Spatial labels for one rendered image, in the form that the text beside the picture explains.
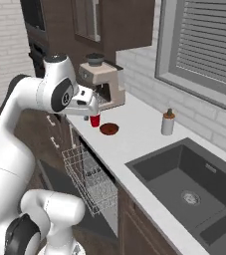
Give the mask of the red cup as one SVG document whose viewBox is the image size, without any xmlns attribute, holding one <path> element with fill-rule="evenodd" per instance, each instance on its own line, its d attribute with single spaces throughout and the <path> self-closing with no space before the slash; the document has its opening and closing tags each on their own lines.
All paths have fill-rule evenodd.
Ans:
<svg viewBox="0 0 226 255">
<path fill-rule="evenodd" d="M 97 128 L 100 125 L 101 116 L 100 115 L 90 116 L 90 121 L 91 121 L 92 127 Z"/>
</svg>

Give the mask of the grey framed window with blinds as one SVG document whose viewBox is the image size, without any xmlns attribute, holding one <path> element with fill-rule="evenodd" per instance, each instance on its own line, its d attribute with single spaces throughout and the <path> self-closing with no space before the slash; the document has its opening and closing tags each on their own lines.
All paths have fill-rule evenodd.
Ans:
<svg viewBox="0 0 226 255">
<path fill-rule="evenodd" d="M 226 110 L 226 0 L 161 0 L 155 76 Z"/>
</svg>

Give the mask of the brown drawer front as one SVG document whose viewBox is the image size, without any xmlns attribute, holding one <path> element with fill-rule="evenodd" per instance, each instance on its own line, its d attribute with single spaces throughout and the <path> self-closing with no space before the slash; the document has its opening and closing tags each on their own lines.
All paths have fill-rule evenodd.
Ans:
<svg viewBox="0 0 226 255">
<path fill-rule="evenodd" d="M 51 120 L 56 124 L 54 127 L 50 125 L 46 116 L 50 116 Z M 49 141 L 51 146 L 56 150 L 58 156 L 62 155 L 62 152 L 69 149 L 71 147 L 71 136 L 69 130 L 69 124 L 66 118 L 62 115 L 57 114 L 45 114 L 46 125 L 49 134 Z M 60 146 L 60 148 L 56 149 L 52 144 L 50 137 L 53 136 L 55 138 L 55 142 Z"/>
</svg>

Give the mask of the beige coffee machine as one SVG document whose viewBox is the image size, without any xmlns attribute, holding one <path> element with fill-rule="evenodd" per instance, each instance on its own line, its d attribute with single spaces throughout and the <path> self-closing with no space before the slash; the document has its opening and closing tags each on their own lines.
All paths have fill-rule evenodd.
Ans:
<svg viewBox="0 0 226 255">
<path fill-rule="evenodd" d="M 79 75 L 93 86 L 101 111 L 122 106 L 125 103 L 123 68 L 105 59 L 103 54 L 86 55 L 87 61 L 80 64 Z"/>
</svg>

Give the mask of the dishwasher door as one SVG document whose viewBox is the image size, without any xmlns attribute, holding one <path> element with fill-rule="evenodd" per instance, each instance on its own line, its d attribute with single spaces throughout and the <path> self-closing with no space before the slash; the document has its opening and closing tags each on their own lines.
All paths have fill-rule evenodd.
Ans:
<svg viewBox="0 0 226 255">
<path fill-rule="evenodd" d="M 41 171 L 43 183 L 49 190 L 68 193 L 78 197 L 81 196 L 78 190 L 74 187 L 69 176 L 41 159 L 38 159 L 37 163 Z M 101 214 L 93 217 L 88 208 L 86 208 L 85 216 L 77 227 L 101 237 L 117 241 L 116 235 L 113 233 L 113 230 L 110 228 L 105 218 Z"/>
</svg>

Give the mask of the dark grey sink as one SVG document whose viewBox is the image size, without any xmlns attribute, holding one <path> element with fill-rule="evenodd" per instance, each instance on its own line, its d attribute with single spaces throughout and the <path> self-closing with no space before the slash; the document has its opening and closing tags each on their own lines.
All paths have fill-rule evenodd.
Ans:
<svg viewBox="0 0 226 255">
<path fill-rule="evenodd" d="M 210 255 L 226 255 L 226 161 L 185 138 L 126 166 Z"/>
</svg>

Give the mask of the black built-in oven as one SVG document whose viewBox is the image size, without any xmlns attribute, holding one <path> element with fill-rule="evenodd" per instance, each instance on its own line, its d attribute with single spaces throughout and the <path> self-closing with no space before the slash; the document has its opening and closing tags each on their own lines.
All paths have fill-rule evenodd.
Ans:
<svg viewBox="0 0 226 255">
<path fill-rule="evenodd" d="M 43 78 L 43 59 L 48 53 L 48 40 L 43 18 L 41 0 L 20 0 L 30 47 L 29 57 L 33 61 L 35 75 Z"/>
</svg>

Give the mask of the brown bowl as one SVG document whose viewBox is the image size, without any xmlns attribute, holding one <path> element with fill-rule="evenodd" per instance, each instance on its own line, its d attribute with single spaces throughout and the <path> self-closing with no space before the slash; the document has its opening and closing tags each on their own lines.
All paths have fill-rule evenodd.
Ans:
<svg viewBox="0 0 226 255">
<path fill-rule="evenodd" d="M 106 123 L 100 126 L 100 131 L 105 135 L 114 135 L 118 132 L 119 126 L 113 123 Z"/>
</svg>

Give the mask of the white soap dispenser bottle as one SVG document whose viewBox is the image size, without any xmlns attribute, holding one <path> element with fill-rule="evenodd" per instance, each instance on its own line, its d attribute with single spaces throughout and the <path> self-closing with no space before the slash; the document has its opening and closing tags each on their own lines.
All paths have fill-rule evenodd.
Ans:
<svg viewBox="0 0 226 255">
<path fill-rule="evenodd" d="M 161 123 L 161 133 L 163 135 L 171 135 L 174 128 L 175 114 L 172 109 L 168 109 L 166 113 L 163 114 Z"/>
</svg>

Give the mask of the dark brown wall cupboard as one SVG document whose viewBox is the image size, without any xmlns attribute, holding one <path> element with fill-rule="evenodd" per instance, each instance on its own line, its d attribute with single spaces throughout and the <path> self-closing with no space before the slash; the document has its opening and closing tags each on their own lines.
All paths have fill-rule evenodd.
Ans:
<svg viewBox="0 0 226 255">
<path fill-rule="evenodd" d="M 86 55 L 110 61 L 118 51 L 149 46 L 155 0 L 41 0 L 48 52 L 66 53 L 78 66 Z"/>
</svg>

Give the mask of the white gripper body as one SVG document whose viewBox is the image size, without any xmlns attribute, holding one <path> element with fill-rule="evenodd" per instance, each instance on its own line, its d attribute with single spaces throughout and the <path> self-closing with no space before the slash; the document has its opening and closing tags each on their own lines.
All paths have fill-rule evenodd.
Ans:
<svg viewBox="0 0 226 255">
<path fill-rule="evenodd" d="M 99 105 L 96 97 L 90 95 L 76 95 L 72 98 L 73 113 L 77 116 L 96 116 Z"/>
</svg>

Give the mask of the brown base cupboard door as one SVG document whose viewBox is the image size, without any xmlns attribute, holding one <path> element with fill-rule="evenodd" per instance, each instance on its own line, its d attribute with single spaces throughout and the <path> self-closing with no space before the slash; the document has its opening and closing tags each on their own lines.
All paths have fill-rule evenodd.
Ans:
<svg viewBox="0 0 226 255">
<path fill-rule="evenodd" d="M 127 192 L 118 189 L 120 255 L 177 255 Z"/>
</svg>

